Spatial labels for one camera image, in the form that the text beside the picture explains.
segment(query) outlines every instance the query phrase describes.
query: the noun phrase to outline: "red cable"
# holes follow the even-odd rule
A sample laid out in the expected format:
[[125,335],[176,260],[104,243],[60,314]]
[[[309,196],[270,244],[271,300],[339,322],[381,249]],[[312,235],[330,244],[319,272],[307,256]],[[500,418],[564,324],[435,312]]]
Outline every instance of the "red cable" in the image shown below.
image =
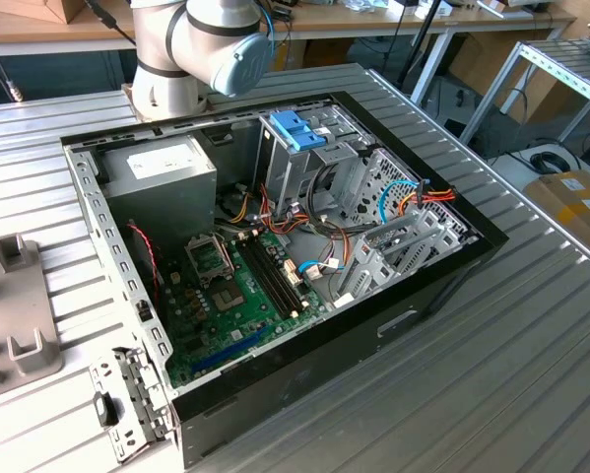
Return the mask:
[[128,224],[127,227],[137,233],[146,244],[148,254],[150,254],[150,262],[153,265],[153,283],[155,284],[155,306],[159,308],[159,281],[157,280],[157,262],[155,261],[155,253],[150,240],[139,228],[134,225]]

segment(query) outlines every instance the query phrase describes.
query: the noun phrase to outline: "brown box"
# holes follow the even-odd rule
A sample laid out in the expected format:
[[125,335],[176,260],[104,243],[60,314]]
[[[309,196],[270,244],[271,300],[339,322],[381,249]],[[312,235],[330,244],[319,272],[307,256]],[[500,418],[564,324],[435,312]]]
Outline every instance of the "brown box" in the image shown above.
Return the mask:
[[84,0],[0,0],[0,12],[69,23],[85,6]]
[[590,174],[575,170],[543,175],[524,193],[590,248]]

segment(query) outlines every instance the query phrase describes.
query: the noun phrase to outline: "slotted aluminum surface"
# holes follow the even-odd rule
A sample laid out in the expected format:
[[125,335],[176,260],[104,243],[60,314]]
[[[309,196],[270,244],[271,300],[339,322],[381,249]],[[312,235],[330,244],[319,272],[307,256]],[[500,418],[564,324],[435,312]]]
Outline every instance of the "slotted aluminum surface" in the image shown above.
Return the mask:
[[585,40],[530,41],[520,55],[590,101],[590,49]]
[[[356,65],[269,74],[219,109],[346,90],[509,235],[434,318],[198,465],[200,472],[590,471],[590,259]],[[130,345],[56,138],[133,123],[119,93],[0,106],[0,234],[41,247],[65,368],[0,397],[0,472],[111,471],[87,365]],[[179,471],[162,443],[125,469]]]

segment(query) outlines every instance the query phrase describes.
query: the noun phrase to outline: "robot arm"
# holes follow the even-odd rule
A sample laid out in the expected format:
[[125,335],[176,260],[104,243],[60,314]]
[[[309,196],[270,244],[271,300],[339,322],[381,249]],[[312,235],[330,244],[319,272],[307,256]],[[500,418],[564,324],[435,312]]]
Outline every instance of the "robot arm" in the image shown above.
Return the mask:
[[197,80],[229,97],[250,91],[270,61],[253,0],[133,0],[135,107],[150,119],[199,112]]

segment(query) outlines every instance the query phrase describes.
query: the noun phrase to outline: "blue drive bay latch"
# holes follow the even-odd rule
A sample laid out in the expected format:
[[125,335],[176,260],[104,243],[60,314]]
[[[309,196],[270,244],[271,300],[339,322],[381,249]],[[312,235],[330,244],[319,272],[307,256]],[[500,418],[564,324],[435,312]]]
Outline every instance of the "blue drive bay latch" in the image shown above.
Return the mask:
[[271,123],[297,151],[310,150],[327,143],[324,137],[314,133],[308,122],[294,111],[280,111],[271,114]]

